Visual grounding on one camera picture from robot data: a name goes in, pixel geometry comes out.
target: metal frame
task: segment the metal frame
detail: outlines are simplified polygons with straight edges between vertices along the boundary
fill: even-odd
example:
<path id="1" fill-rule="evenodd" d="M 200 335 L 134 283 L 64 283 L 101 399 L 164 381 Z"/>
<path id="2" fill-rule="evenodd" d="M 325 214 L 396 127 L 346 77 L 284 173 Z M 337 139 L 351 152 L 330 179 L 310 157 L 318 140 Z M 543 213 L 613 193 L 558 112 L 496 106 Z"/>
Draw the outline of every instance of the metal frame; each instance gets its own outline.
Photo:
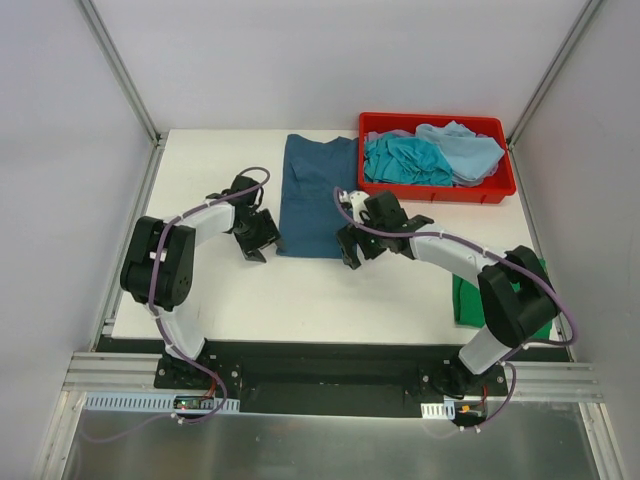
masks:
<path id="1" fill-rule="evenodd" d="M 93 348 L 95 348 L 97 340 L 103 331 L 108 334 L 110 328 L 112 328 L 112 322 L 110 324 L 109 319 L 113 319 L 121 296 L 118 288 L 117 271 L 121 265 L 125 246 L 131 235 L 135 219 L 144 212 L 151 196 L 155 176 L 164 151 L 166 135 L 162 136 L 157 131 L 93 2 L 91 0 L 74 1 L 96 38 L 105 60 L 122 88 L 124 96 L 127 98 L 153 145 L 153 152 L 149 159 L 144 180 L 129 215 L 129 231 L 121 247 L 119 261 L 114 267 L 112 281 L 104 300 L 101 316 L 98 319 L 99 325 L 93 344 Z M 604 3 L 605 0 L 588 0 L 585 3 L 580 15 L 524 109 L 516 127 L 509 135 L 511 150 Z M 517 168 L 516 175 L 521 187 L 523 207 L 531 236 L 534 245 L 540 251 L 535 221 Z M 144 392 L 151 395 L 159 392 L 165 395 L 167 393 L 186 393 L 167 390 L 158 391 L 153 388 L 156 364 L 159 357 L 160 355 L 152 354 L 76 353 L 71 360 L 47 434 L 45 448 L 40 454 L 34 477 L 42 479 L 61 478 L 80 412 L 88 392 Z M 606 405 L 603 403 L 604 399 L 593 367 L 590 364 L 583 363 L 515 362 L 515 364 L 518 383 L 516 384 L 514 401 L 578 403 L 601 477 L 603 479 L 624 478 L 619 449 L 612 433 Z M 510 372 L 506 372 L 506 377 L 507 381 L 511 381 Z"/>

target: horizontal metal beam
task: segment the horizontal metal beam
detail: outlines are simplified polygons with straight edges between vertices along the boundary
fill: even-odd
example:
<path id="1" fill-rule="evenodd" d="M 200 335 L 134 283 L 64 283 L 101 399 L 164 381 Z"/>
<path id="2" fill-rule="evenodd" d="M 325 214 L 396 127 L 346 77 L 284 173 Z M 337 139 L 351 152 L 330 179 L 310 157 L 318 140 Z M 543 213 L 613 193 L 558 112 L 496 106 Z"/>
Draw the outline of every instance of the horizontal metal beam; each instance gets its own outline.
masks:
<path id="1" fill-rule="evenodd" d="M 76 353 L 63 390 L 84 392 L 172 393 L 153 387 L 160 355 L 128 353 Z M 593 367 L 587 363 L 513 362 L 517 402 L 603 402 Z M 506 381 L 511 382 L 507 369 Z"/>

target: clothing pile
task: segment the clothing pile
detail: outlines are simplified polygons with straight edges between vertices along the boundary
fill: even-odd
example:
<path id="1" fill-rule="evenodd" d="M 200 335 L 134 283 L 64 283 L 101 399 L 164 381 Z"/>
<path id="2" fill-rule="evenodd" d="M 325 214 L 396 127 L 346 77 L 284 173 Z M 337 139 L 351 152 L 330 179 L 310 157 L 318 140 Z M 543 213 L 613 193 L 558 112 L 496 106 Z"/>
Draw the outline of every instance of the clothing pile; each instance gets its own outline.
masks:
<path id="1" fill-rule="evenodd" d="M 455 121 L 405 130 L 370 132 L 364 144 L 365 180 L 403 185 L 475 187 L 493 175 L 504 150 L 491 137 Z"/>

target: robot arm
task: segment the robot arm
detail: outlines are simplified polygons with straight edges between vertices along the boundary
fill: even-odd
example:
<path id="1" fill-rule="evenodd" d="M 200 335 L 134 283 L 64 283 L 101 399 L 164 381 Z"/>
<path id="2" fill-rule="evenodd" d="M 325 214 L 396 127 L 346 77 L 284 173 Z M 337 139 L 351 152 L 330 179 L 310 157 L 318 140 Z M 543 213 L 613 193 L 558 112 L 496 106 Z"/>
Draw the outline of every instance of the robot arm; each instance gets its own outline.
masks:
<path id="1" fill-rule="evenodd" d="M 239 175 L 224 193 L 228 196 L 257 184 L 252 178 Z M 208 205 L 220 198 L 218 194 L 209 195 L 200 209 L 196 207 L 190 215 L 184 215 L 186 218 L 173 223 L 156 279 L 155 308 L 173 345 L 192 360 L 198 357 L 205 343 L 197 321 L 197 302 L 189 295 L 195 249 L 220 233 L 233 233 L 245 259 L 264 263 L 262 248 L 273 243 L 283 246 L 269 210 L 259 211 L 258 190 L 228 202 Z M 142 217 L 136 222 L 120 274 L 122 288 L 144 305 L 149 302 L 153 264 L 166 226 L 163 220 L 152 217 Z M 169 345 L 166 351 L 180 358 Z"/>
<path id="2" fill-rule="evenodd" d="M 440 393 L 460 397 L 469 392 L 496 362 L 522 346 L 558 314 L 553 300 L 530 278 L 470 249 L 473 242 L 447 232 L 430 218 L 418 215 L 409 219 L 392 193 L 373 197 L 364 192 L 343 193 L 340 203 L 352 210 L 356 223 L 370 230 L 349 224 L 336 233 L 343 261 L 352 269 L 361 265 L 356 246 L 367 260 L 391 250 L 412 260 L 438 265 L 480 290 L 486 325 L 434 378 Z M 377 235 L 373 231 L 400 235 Z M 531 249 L 519 246 L 511 251 L 485 248 L 486 251 L 529 270 L 550 285 Z M 512 284 L 519 284 L 520 290 L 516 292 Z"/>

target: gray floor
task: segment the gray floor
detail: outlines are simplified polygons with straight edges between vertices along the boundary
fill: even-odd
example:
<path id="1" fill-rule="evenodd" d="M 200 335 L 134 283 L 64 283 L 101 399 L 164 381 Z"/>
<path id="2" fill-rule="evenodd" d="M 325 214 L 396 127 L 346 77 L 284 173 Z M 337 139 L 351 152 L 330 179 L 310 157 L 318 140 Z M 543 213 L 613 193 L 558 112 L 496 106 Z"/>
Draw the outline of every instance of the gray floor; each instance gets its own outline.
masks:
<path id="1" fill-rule="evenodd" d="M 93 411 L 81 423 L 106 437 L 148 416 Z M 76 438 L 65 478 L 598 478 L 577 405 L 512 404 L 480 434 L 441 438 L 450 431 L 447 421 L 413 419 L 220 415 L 198 426 L 161 419 L 108 444 Z"/>

